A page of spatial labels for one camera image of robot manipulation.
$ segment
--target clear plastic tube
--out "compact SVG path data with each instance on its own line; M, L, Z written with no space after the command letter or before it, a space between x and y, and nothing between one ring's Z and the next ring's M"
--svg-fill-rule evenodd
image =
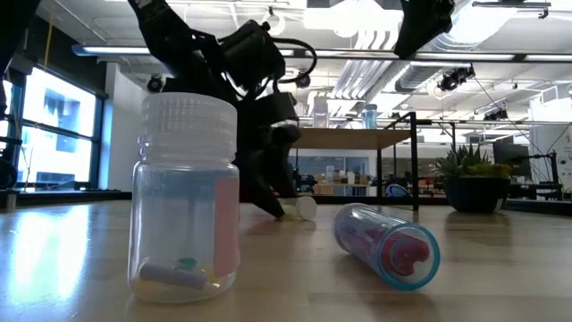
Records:
M439 245L424 227L363 204L342 207L333 231L342 249L403 291L429 283L441 262Z

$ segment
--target ceiling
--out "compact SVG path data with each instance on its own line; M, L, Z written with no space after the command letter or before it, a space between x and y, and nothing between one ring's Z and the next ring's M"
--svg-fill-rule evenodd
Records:
M249 19L262 21L268 2L252 6L253 0L228 3L211 1L208 4L171 4L173 10L183 18L191 28L222 37L233 33ZM470 3L470 0L458 0L457 3ZM280 37L297 38L315 48L353 48L358 36L350 38L338 36L333 30L307 30L303 18L307 6L305 0L279 3L275 11L280 13L286 28ZM52 0L42 1L38 14L49 20L54 12L55 26L84 45L107 46L144 46L137 20L126 1L114 0ZM396 36L397 29L391 32ZM570 12L559 9L548 18L539 20L537 13L518 13L475 50L509 52L572 52L572 7ZM145 86L151 73L165 72L164 68L152 57L116 57L122 72ZM311 91L330 92L335 87L348 62L342 60L319 61L312 73L309 89L296 89L295 85L284 87L292 91L302 103L307 102ZM287 60L290 72L307 68L309 60ZM565 64L475 64L477 79L487 89L494 100L506 98L509 116L514 119L527 118L528 99L539 94L540 90L552 86L553 82L572 81L572 66ZM389 77L385 73L373 84L383 82ZM422 86L417 94L405 99L393 108L418 111L421 118L475 117L475 110L491 104L481 87L470 81L457 91L441 97L435 89L437 75Z

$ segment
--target monitor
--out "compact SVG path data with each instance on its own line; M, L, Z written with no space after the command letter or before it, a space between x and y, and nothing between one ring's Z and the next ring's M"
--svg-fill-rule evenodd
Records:
M518 144L494 142L492 145L495 164L510 165L512 176L524 176L532 179L528 147Z

